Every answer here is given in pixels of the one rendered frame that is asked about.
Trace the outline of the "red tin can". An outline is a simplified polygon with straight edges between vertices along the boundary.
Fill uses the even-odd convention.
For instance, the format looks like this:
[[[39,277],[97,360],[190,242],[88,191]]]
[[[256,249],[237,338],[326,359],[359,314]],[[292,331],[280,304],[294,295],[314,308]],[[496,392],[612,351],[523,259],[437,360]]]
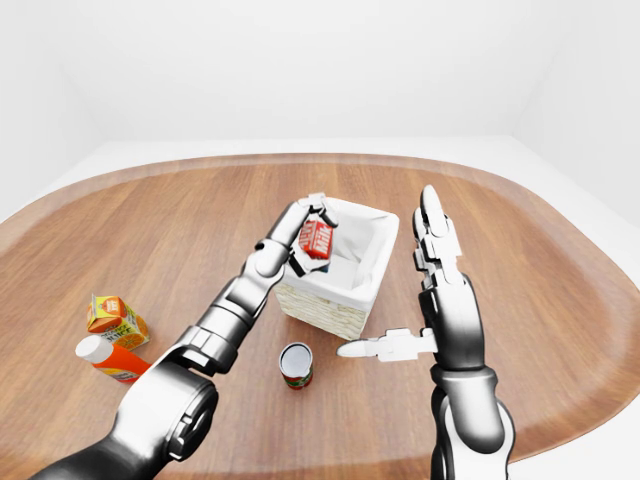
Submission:
[[[311,349],[302,342],[287,345],[280,353],[279,368],[287,385],[300,390],[313,378],[313,355]]]

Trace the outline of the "red milk carton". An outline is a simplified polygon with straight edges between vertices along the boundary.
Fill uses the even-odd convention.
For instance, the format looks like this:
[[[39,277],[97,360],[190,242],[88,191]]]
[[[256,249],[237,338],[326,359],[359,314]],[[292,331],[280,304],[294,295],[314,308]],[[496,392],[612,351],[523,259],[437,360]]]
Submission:
[[[333,228],[320,220],[307,220],[300,230],[298,244],[312,259],[327,260],[332,251]]]

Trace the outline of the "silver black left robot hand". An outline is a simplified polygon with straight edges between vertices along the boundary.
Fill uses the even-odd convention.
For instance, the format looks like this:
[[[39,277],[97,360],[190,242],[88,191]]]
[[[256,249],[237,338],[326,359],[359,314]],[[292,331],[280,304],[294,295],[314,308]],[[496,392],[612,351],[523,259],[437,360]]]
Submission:
[[[256,246],[259,249],[256,271],[261,276],[276,276],[282,272],[282,267],[287,262],[291,264],[298,277],[321,270],[330,264],[329,260],[311,259],[299,248],[299,232],[311,214],[318,214],[333,228],[339,224],[338,215],[327,204],[326,196],[322,192],[292,202],[266,238]]]

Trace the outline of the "wicker basket with white liner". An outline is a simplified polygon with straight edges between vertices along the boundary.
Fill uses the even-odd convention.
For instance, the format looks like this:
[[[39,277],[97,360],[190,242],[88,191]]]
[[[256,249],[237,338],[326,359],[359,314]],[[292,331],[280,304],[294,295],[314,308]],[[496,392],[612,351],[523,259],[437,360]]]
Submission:
[[[396,240],[390,212],[329,197],[339,217],[326,272],[298,277],[291,268],[273,291],[282,311],[346,340],[360,337]]]

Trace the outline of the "orange bottle with white cap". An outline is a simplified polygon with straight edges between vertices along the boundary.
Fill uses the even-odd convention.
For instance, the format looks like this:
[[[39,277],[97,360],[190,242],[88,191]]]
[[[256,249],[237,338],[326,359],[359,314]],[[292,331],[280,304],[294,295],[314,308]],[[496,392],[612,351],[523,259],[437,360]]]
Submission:
[[[126,348],[98,335],[82,339],[76,346],[78,357],[121,383],[134,383],[151,365]]]

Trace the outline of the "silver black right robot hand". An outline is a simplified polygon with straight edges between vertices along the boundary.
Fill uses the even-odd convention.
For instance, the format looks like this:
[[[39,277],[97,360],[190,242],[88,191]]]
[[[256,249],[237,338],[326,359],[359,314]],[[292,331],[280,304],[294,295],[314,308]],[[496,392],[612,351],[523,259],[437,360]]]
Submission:
[[[407,328],[388,329],[378,338],[341,345],[341,357],[377,357],[381,362],[416,360],[431,352],[446,370],[481,369],[484,334],[472,284],[457,267],[462,255],[453,221],[444,213],[433,186],[424,187],[413,215],[417,243],[413,258],[425,274],[419,304],[425,327],[417,336]]]

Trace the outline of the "orange juice carton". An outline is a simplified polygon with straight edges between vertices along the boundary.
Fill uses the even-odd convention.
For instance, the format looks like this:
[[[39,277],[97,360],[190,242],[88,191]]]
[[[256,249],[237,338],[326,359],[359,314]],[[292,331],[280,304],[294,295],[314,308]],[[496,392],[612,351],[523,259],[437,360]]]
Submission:
[[[150,340],[145,321],[118,296],[92,295],[87,331],[129,351]]]

